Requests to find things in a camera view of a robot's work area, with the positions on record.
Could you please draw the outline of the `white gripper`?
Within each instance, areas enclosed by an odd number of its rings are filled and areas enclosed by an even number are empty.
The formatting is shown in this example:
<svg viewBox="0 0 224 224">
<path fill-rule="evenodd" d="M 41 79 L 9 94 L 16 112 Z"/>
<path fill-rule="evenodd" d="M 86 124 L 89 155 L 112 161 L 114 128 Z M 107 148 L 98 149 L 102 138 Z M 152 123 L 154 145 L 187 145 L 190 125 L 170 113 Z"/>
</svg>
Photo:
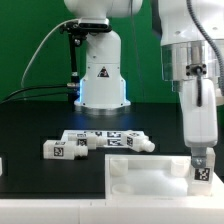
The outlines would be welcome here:
<svg viewBox="0 0 224 224">
<path fill-rule="evenodd" d="M 183 81 L 179 92 L 183 115 L 184 142 L 191 148 L 194 168 L 206 166 L 206 147 L 218 142 L 216 96 L 213 82 L 202 80 L 202 105 L 197 105 L 198 85 L 195 79 Z"/>
</svg>

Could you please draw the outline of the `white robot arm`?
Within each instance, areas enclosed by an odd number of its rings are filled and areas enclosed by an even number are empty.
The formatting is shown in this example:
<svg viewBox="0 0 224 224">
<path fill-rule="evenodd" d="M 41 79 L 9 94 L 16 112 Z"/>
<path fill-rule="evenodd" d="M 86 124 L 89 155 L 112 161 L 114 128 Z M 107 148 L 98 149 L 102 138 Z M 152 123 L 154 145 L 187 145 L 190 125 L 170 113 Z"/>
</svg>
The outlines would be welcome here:
<svg viewBox="0 0 224 224">
<path fill-rule="evenodd" d="M 111 18 L 133 16 L 144 0 L 64 0 L 74 14 L 75 44 L 87 40 L 86 73 L 80 80 L 77 109 L 115 111 L 130 105 L 120 75 L 121 39 Z M 185 145 L 191 163 L 207 165 L 217 144 L 216 106 L 224 99 L 224 0 L 149 0 L 137 21 L 137 42 L 147 61 L 159 56 L 162 77 L 179 94 Z"/>
</svg>

